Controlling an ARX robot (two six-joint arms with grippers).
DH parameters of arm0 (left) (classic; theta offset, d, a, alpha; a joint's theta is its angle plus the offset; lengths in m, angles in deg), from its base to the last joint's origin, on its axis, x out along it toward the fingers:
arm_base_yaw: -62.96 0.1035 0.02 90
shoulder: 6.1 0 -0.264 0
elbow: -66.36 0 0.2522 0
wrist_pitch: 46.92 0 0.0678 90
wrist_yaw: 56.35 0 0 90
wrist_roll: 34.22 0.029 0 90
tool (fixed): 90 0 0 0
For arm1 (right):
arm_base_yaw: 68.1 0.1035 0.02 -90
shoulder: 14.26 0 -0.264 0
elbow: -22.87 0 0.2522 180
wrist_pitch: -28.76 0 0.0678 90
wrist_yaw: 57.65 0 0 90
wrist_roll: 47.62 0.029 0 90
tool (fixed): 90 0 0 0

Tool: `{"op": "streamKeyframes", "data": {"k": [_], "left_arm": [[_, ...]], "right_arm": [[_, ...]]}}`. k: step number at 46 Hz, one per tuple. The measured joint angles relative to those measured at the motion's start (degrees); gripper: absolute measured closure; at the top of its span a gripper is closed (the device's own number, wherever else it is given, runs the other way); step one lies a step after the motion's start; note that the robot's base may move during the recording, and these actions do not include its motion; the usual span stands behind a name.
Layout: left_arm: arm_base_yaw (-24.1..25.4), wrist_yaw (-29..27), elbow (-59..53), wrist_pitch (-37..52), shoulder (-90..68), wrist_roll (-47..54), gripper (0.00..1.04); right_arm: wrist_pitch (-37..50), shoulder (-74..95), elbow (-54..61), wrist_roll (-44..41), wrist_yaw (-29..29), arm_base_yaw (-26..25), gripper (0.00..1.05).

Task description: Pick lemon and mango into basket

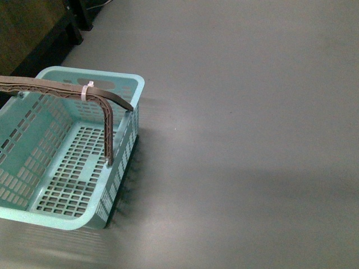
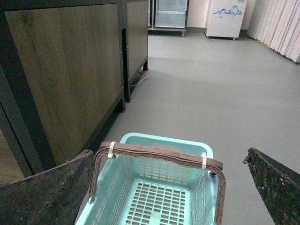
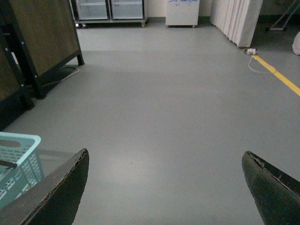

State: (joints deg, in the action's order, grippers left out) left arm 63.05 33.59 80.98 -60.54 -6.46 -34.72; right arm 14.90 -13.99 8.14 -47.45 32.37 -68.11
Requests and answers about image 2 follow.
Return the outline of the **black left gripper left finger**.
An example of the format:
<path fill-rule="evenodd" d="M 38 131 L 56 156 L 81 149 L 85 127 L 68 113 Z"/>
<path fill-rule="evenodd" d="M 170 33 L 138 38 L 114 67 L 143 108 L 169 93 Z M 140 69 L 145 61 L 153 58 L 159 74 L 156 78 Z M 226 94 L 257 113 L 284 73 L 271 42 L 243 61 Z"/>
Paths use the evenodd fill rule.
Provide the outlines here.
<path fill-rule="evenodd" d="M 94 154 L 0 187 L 2 225 L 73 225 L 88 191 Z"/>

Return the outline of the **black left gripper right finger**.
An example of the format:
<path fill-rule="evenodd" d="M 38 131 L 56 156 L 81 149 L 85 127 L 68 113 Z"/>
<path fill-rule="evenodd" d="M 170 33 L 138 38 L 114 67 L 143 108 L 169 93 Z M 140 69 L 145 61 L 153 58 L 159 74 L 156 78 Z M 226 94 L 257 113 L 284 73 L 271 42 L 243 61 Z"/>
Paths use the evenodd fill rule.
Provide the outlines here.
<path fill-rule="evenodd" d="M 243 160 L 274 224 L 300 223 L 300 174 L 256 148 Z"/>

